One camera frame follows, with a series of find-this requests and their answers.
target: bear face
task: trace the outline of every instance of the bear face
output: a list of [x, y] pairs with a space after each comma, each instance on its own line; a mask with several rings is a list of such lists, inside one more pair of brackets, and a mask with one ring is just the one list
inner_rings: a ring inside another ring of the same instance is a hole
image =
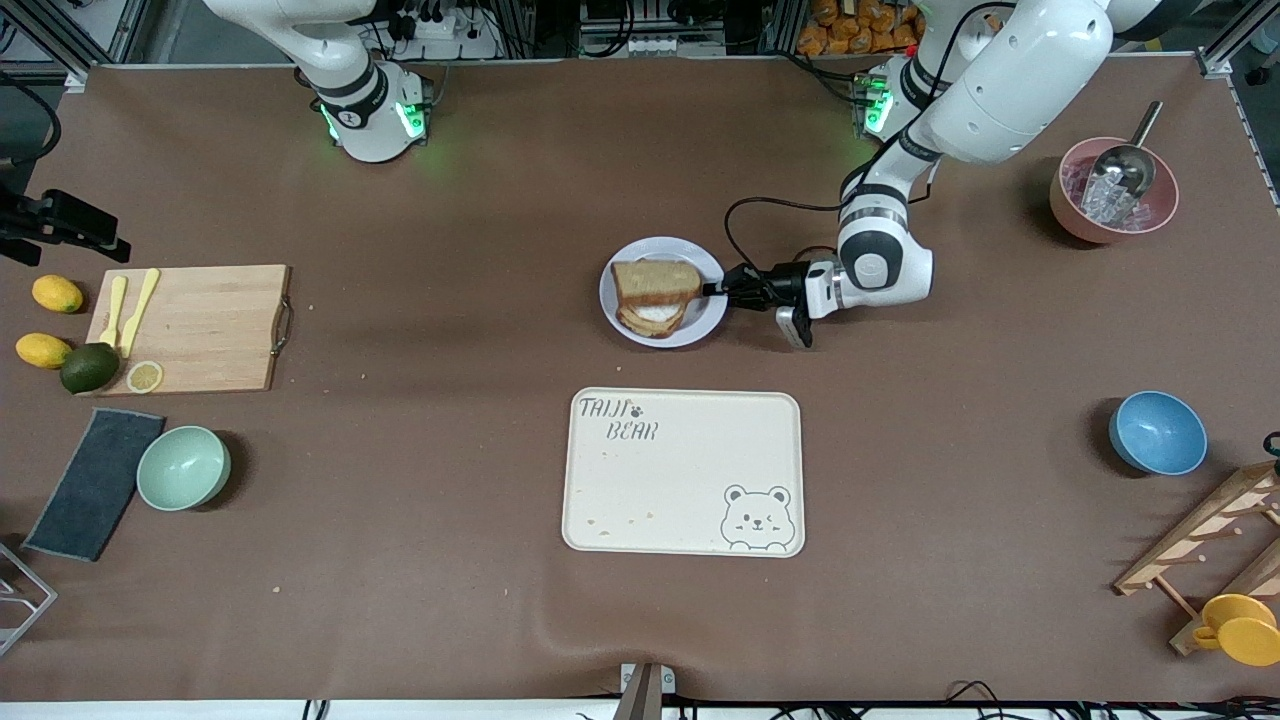
[[787, 511], [791, 503], [787, 488], [746, 492], [742, 486], [730, 486], [724, 491], [724, 502], [728, 509], [721, 521], [721, 534], [730, 548], [744, 544], [748, 550], [768, 550], [772, 546], [786, 550], [787, 543], [795, 539], [796, 527]]

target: avocado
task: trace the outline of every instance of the avocado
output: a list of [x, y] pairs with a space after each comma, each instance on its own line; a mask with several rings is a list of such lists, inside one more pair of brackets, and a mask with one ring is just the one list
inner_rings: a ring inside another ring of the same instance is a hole
[[72, 350], [59, 377], [67, 392], [90, 392], [111, 382], [120, 369], [120, 356], [105, 342], [92, 342]]

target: dark gray towel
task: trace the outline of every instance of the dark gray towel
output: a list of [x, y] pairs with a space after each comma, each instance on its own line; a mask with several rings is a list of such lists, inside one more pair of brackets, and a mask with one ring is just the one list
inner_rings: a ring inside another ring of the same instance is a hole
[[23, 547], [88, 562], [133, 498], [138, 461], [164, 429], [164, 418], [95, 407], [76, 455]]

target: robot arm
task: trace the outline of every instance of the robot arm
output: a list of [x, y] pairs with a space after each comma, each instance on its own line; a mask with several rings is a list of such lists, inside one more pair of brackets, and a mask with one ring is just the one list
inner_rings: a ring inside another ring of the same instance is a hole
[[205, 0], [218, 17], [280, 49], [320, 97], [329, 133], [365, 163], [390, 160], [426, 138], [430, 85], [378, 61], [356, 28], [375, 0]]
[[[870, 72], [884, 78], [893, 100], [891, 110], [865, 118], [867, 132], [883, 141], [924, 111], [936, 77], [938, 90], [950, 87], [991, 44], [1000, 27], [1000, 23], [987, 22], [987, 13], [975, 12], [988, 5], [986, 0], [918, 0], [916, 4], [925, 17], [924, 37], [916, 54], [892, 58]], [[1116, 37], [1151, 40], [1189, 17], [1199, 0], [1096, 0], [1096, 4], [1106, 12]], [[947, 55], [952, 33], [955, 47]]]
[[[762, 273], [774, 288], [796, 288], [771, 296], [780, 305], [778, 325], [792, 345], [812, 345], [812, 318], [927, 297], [933, 254], [908, 229], [908, 195], [915, 179], [943, 155], [978, 164], [1007, 160], [1088, 83], [1111, 40], [1111, 22], [1096, 0], [1019, 3], [955, 85], [886, 141], [863, 172], [845, 181], [836, 256]], [[1032, 82], [1027, 68], [1041, 69]], [[771, 278], [778, 272], [800, 273], [803, 281], [780, 283]], [[733, 302], [733, 288], [726, 291]]]

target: wooden cutting board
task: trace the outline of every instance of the wooden cutting board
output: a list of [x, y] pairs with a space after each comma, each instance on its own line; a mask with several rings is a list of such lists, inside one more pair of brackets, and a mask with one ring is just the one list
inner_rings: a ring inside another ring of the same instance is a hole
[[[108, 270], [102, 275], [84, 342], [97, 342], [111, 307], [111, 279], [124, 275], [119, 327], [133, 315], [146, 268]], [[142, 315], [133, 352], [111, 384], [95, 395], [132, 395], [129, 368], [154, 360], [164, 380], [152, 393], [268, 389], [275, 357], [271, 347], [284, 307], [288, 265], [160, 268], [160, 282]], [[119, 336], [116, 336], [119, 348]]]

